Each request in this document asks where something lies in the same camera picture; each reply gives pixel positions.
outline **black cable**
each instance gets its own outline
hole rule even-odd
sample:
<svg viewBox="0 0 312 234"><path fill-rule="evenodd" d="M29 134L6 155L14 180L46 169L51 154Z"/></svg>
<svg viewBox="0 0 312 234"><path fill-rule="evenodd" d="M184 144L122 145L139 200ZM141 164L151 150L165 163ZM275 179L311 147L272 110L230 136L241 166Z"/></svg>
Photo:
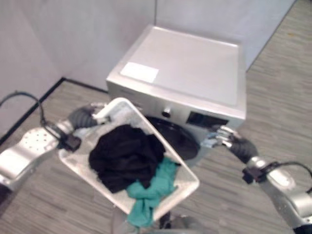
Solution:
<svg viewBox="0 0 312 234"><path fill-rule="evenodd" d="M277 165L277 167L281 167L281 166L291 166L291 165L303 167L304 169L306 169L306 170L309 172L309 174L310 174L310 176L311 176L311 178L312 178L312 170L311 170L309 167L307 167L306 165L304 165L304 164L302 164L302 163L300 163L300 162L296 162L296 161L281 162L281 163L279 163L279 164ZM312 193L312 187L311 187L310 189L307 190L307 193L309 193L309 194Z"/></svg>
<svg viewBox="0 0 312 234"><path fill-rule="evenodd" d="M8 99L11 99L15 96L19 96L19 95L23 95L23 96L27 96L29 98L32 98L33 100L35 100L37 102L37 105L40 109L40 124L41 125L44 125L46 124L46 120L45 120L45 117L44 117L44 110L43 110L43 107L42 107L42 104L41 102L39 101L38 98L36 98L34 95L30 94L30 93L27 93L27 92L19 92L19 91L15 91L14 93L11 93L7 96L5 96L2 101L0 102L0 107L8 100Z"/></svg>
<svg viewBox="0 0 312 234"><path fill-rule="evenodd" d="M42 104L40 102L40 100L38 98L36 98L34 95L28 93L28 92L23 92L23 91L15 91L14 93L11 93L7 96L5 96L2 101L0 102L0 107L8 100L11 99L15 96L27 96L29 98L32 98L33 100L36 101L38 107L39 107L39 114L40 114L40 125L48 132L50 133L52 136L54 136L57 140L60 140L60 138L58 136L56 136L54 133L52 133L49 129L47 129L47 125L52 124L50 122L48 122L44 116L44 110L42 107Z"/></svg>

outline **gray wall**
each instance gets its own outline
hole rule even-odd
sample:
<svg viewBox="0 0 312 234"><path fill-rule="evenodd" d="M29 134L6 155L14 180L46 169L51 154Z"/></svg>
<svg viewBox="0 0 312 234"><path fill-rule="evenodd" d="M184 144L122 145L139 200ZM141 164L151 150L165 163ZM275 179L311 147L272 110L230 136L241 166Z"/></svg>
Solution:
<svg viewBox="0 0 312 234"><path fill-rule="evenodd" d="M155 1L0 1L0 97L41 97L61 76L107 89L105 79L155 19ZM0 137L34 104L17 98L0 109Z"/></svg>
<svg viewBox="0 0 312 234"><path fill-rule="evenodd" d="M60 78L14 0L0 1L0 98L14 90L41 97ZM0 137L34 104L16 97L0 108Z"/></svg>
<svg viewBox="0 0 312 234"><path fill-rule="evenodd" d="M102 89L112 68L155 19L153 0L30 1L18 0L58 71Z"/></svg>
<svg viewBox="0 0 312 234"><path fill-rule="evenodd" d="M295 0L158 0L156 23L241 42L252 64Z"/></svg>

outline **washing machine top panel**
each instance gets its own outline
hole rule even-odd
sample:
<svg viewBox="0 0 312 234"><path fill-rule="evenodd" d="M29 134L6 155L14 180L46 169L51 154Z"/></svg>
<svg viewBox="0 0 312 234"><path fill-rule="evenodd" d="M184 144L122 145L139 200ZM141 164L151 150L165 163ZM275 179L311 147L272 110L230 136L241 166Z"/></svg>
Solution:
<svg viewBox="0 0 312 234"><path fill-rule="evenodd" d="M132 48L119 74L173 93L236 106L245 92L241 55L237 44L152 27Z"/></svg>

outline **black baseboard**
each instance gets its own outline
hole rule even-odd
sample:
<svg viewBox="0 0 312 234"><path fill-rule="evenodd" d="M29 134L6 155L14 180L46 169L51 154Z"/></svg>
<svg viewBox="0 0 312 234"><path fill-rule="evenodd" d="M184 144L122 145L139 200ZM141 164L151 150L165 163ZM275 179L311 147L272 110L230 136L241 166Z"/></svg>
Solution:
<svg viewBox="0 0 312 234"><path fill-rule="evenodd" d="M73 79L68 79L68 78L64 78L67 82L69 83L72 83L72 84L76 84L76 85L80 85L82 87L85 87L85 88L88 88L88 89L92 89L92 90L95 90L95 91L98 91L98 92L101 92L101 93L108 93L106 90L104 89L100 89L100 88L97 88L95 86L92 86L92 85L88 85L88 84L85 84L85 83L82 83L80 81L76 81L76 80L73 80Z"/></svg>
<svg viewBox="0 0 312 234"><path fill-rule="evenodd" d="M53 93L53 91L58 88L64 81L66 82L70 82L88 89L92 89L101 93L108 93L106 90L103 89L99 89L97 87L79 82L79 81L75 81L72 79L67 79L65 77L62 77L61 79L59 79L58 82L56 82L40 99L40 102L43 102L44 100L46 100L51 93ZM17 128L19 128L21 126L21 124L36 110L36 108L38 107L38 104L34 104L13 126L12 128L9 129L9 131L7 131L6 134L4 134L1 138L0 138L0 145L2 145L10 136L11 134L13 134L13 132L16 131Z"/></svg>

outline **green towel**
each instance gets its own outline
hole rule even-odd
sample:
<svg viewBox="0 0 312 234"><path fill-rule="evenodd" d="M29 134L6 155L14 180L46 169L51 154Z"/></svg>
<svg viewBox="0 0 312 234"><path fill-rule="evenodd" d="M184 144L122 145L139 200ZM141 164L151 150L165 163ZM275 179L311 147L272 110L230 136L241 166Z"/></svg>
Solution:
<svg viewBox="0 0 312 234"><path fill-rule="evenodd" d="M129 197L136 202L128 215L128 221L137 227L149 227L153 223L153 210L160 203L162 197L175 190L174 180L176 163L164 158L158 165L151 186L145 189L140 182L135 182L127 187Z"/></svg>

